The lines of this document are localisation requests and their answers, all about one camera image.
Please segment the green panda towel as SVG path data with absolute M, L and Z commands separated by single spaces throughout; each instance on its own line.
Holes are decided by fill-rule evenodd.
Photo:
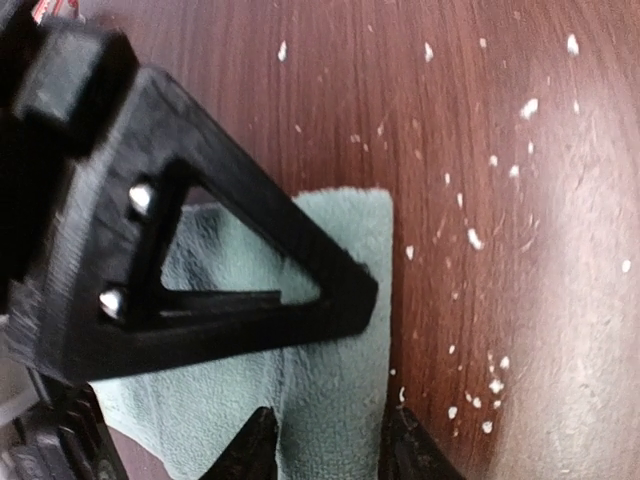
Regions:
M 275 411 L 283 479 L 373 479 L 390 353 L 393 203 L 342 187 L 297 205 L 364 264 L 379 292 L 357 336 L 96 382 L 107 424 L 159 458 L 175 479 L 202 476 L 259 407 Z

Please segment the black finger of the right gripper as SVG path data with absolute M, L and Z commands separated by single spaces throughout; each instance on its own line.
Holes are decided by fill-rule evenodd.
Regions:
M 144 68 L 34 272 L 34 366 L 66 383 L 361 333 L 370 269 L 167 74 Z

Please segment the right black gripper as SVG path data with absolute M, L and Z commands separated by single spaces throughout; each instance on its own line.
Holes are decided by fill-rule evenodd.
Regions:
M 1 309 L 11 356 L 67 384 L 107 375 L 99 296 L 135 255 L 115 236 L 129 207 L 107 144 L 137 70 L 122 34 L 1 5 Z

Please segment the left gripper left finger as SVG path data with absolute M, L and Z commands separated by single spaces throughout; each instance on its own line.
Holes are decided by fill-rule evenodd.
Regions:
M 259 407 L 201 480 L 271 480 L 278 476 L 279 427 L 270 407 Z

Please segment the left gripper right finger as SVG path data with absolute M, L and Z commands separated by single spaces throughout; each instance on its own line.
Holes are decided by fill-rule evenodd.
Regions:
M 386 447 L 383 479 L 464 479 L 406 406 L 398 406 L 390 414 Z

